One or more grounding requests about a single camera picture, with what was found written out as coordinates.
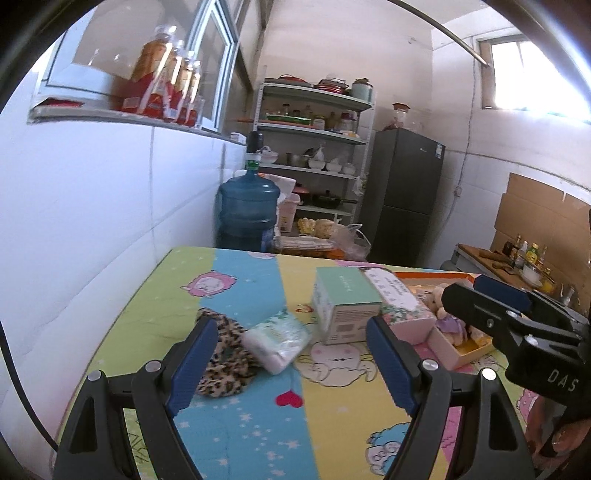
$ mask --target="colorful tablecloth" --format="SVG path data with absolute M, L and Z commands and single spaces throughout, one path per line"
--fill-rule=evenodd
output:
M 245 328 L 287 305 L 314 329 L 309 305 L 316 267 L 351 262 L 211 248 L 171 251 L 136 292 L 94 355 L 88 371 L 137 371 L 186 338 L 197 309 L 224 313 Z M 394 271 L 409 270 L 390 267 Z M 424 345 L 422 357 L 433 356 Z M 495 368 L 519 411 L 535 398 L 504 377 L 498 352 L 462 370 Z M 143 479 L 155 480 L 135 411 L 126 411 Z M 433 479 L 443 479 L 459 409 L 449 414 Z M 174 419 L 208 480 L 374 480 L 392 464 L 409 417 L 396 407 L 364 343 L 326 346 L 316 338 L 283 373 L 257 375 L 233 397 L 196 395 Z

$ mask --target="dark gray refrigerator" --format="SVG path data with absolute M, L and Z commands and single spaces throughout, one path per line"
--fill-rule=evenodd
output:
M 377 132 L 359 223 L 368 261 L 415 267 L 433 211 L 445 146 L 402 128 Z

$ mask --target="white packet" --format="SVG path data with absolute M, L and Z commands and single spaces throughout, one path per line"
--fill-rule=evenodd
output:
M 308 345 L 311 334 L 287 309 L 242 334 L 242 345 L 272 375 L 277 375 Z

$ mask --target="metal pipe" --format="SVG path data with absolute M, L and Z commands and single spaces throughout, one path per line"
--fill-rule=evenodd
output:
M 388 0 L 388 2 L 393 3 L 394 5 L 398 5 L 401 8 L 404 8 L 406 11 L 411 12 L 413 15 L 421 18 L 428 24 L 431 24 L 439 31 L 445 33 L 449 38 L 451 38 L 454 42 L 456 42 L 459 46 L 461 46 L 464 50 L 466 50 L 470 55 L 472 55 L 477 61 L 479 61 L 483 66 L 490 67 L 490 65 L 483 59 L 478 53 L 471 48 L 466 42 L 464 42 L 460 37 L 458 37 L 454 32 L 448 30 L 443 25 L 441 25 L 438 21 L 433 20 L 428 15 L 421 12 L 419 9 L 414 8 L 412 5 L 409 5 L 402 0 Z

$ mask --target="glass jar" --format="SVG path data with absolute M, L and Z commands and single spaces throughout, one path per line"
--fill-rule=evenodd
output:
M 344 112 L 340 116 L 339 131 L 353 131 L 353 120 L 351 120 L 351 115 L 348 112 Z
M 324 115 L 315 115 L 314 120 L 312 120 L 312 126 L 317 128 L 318 130 L 324 130 L 324 126 L 326 125 L 326 119 Z

